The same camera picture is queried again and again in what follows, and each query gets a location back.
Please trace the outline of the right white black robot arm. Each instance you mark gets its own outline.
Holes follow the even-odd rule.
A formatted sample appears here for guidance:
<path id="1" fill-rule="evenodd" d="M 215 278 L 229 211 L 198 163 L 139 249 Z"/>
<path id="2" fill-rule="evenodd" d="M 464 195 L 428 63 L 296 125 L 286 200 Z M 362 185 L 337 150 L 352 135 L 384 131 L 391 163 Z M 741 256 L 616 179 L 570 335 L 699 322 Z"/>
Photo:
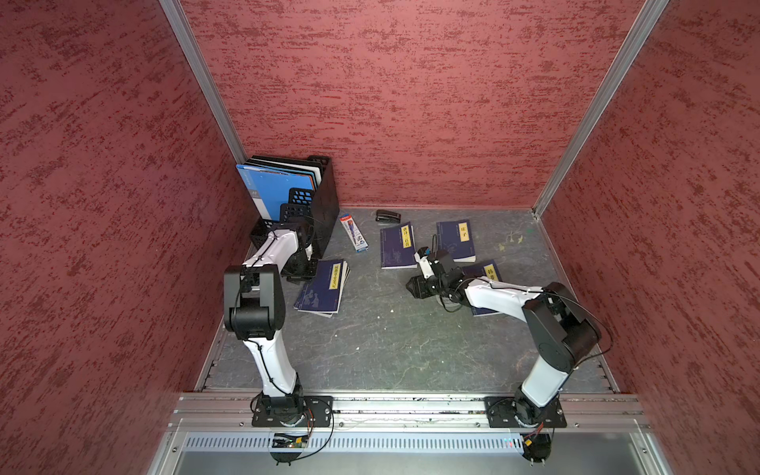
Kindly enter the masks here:
<path id="1" fill-rule="evenodd" d="M 560 283 L 524 286 L 495 280 L 489 273 L 467 273 L 443 249 L 423 247 L 415 261 L 421 274 L 407 284 L 414 298 L 491 310 L 528 326 L 538 359 L 514 395 L 485 400 L 489 426 L 565 428 L 559 393 L 601 340 L 589 311 Z"/>

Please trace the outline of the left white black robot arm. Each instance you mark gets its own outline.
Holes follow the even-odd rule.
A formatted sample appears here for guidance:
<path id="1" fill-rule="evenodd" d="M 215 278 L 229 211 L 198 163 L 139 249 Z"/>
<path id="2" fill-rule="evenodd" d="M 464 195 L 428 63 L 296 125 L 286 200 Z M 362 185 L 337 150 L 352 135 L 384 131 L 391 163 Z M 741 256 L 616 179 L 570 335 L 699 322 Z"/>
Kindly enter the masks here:
<path id="1" fill-rule="evenodd" d="M 223 308 L 226 331 L 253 355 L 262 380 L 253 419 L 311 429 L 314 416 L 282 337 L 287 306 L 281 273 L 291 257 L 304 249 L 302 231 L 293 227 L 270 231 L 253 256 L 226 269 Z"/>

